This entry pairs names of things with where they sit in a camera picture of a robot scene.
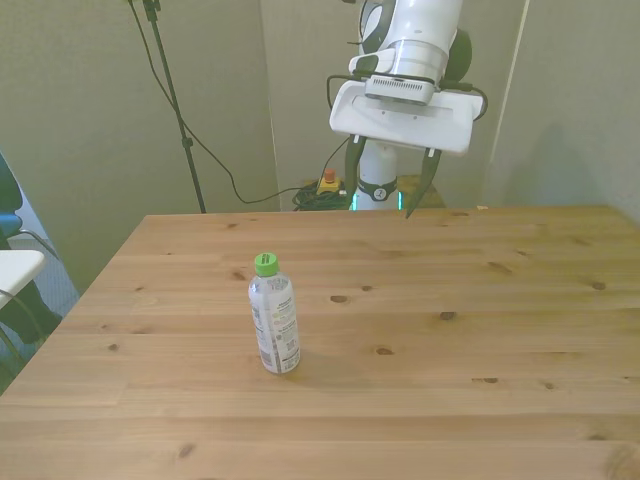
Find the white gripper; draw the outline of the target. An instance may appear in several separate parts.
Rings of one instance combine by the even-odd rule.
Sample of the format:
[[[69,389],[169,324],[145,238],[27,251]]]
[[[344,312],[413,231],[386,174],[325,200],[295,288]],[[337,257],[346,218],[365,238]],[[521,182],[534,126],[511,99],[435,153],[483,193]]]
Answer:
[[[484,112],[485,97],[474,95],[467,86],[439,91],[428,81],[382,75],[347,81],[329,118],[333,131],[351,135],[345,153],[346,199],[353,200],[358,186],[365,138],[427,149],[419,181],[406,204],[408,219],[430,189],[442,152],[466,154],[474,122]]]

